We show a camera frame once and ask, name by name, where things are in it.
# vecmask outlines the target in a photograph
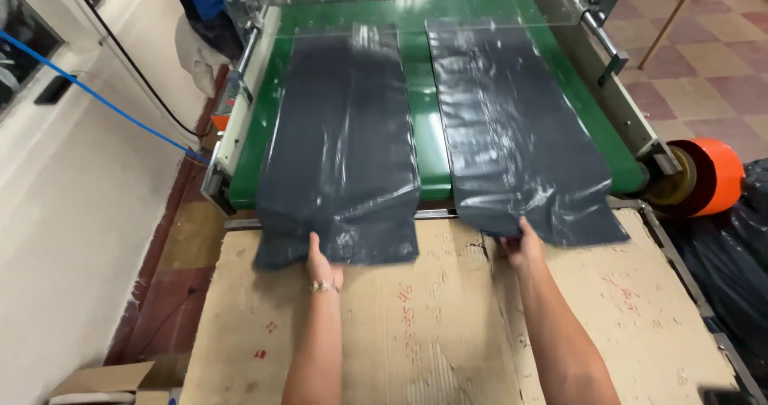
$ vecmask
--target hand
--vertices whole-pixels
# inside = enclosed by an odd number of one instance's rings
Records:
[[[328,258],[320,252],[320,237],[312,231],[310,233],[310,254],[306,259],[306,270],[313,281],[331,282],[341,289],[344,284],[344,271],[340,265],[331,265]]]
[[[499,239],[507,254],[507,260],[517,269],[528,263],[544,260],[542,239],[533,231],[528,219],[520,217],[520,237],[503,237]]]

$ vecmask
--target green conveyor belt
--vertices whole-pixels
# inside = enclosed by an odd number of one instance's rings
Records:
[[[451,176],[440,122],[435,80],[424,20],[448,17],[471,20],[481,17],[512,19],[519,11],[566,98],[603,154],[613,175],[612,194],[635,192],[643,184],[639,164],[613,129],[589,89],[560,49],[533,0],[396,0],[356,4],[294,5],[283,7],[283,18],[261,88],[254,116],[230,184],[230,203],[238,210],[254,208],[254,195],[266,143],[274,128],[283,70],[287,67],[292,32],[342,23],[396,24],[400,53],[413,119],[416,160],[425,200],[450,197]]]

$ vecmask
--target bag making machine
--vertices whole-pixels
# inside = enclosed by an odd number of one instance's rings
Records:
[[[610,169],[610,194],[637,197],[680,165],[616,76],[628,61],[603,31],[617,0],[225,0],[245,44],[230,71],[236,100],[206,170],[203,194],[232,215],[254,208],[265,150],[297,38],[351,25],[396,30],[421,202],[448,201],[452,179],[425,24],[525,29]],[[439,22],[433,22],[440,28]],[[552,131],[561,130],[552,127]],[[422,203],[420,207],[435,203]],[[416,217],[446,211],[422,210]]]

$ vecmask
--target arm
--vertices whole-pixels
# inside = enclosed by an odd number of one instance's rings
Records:
[[[542,241],[525,218],[522,237],[502,239],[517,272],[525,323],[547,403],[619,405],[608,369],[544,263]]]
[[[306,262],[310,279],[343,285],[339,266],[331,267],[320,253],[320,239],[310,234]],[[341,306],[331,288],[310,294],[306,330],[293,355],[283,389],[283,405],[339,405],[341,403]]]

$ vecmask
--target forearm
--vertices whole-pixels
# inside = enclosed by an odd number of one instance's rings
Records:
[[[283,405],[339,405],[341,348],[339,293],[313,293],[304,336],[288,371]]]
[[[546,263],[518,268],[525,323],[547,403],[619,404],[598,349],[560,293]]]

